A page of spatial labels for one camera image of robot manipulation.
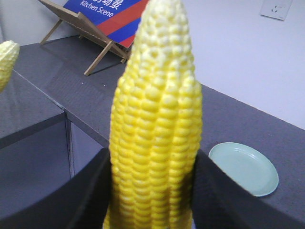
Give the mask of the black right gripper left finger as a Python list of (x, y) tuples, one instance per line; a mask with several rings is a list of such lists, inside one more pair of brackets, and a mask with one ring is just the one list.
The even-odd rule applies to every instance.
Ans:
[(39, 202), (1, 219), (2, 229), (100, 229), (111, 197), (109, 149)]

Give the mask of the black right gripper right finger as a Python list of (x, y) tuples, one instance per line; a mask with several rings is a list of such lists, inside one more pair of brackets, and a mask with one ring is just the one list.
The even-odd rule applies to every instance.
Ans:
[(194, 164), (193, 220), (197, 229), (303, 229), (305, 224), (265, 204), (225, 174), (202, 150)]

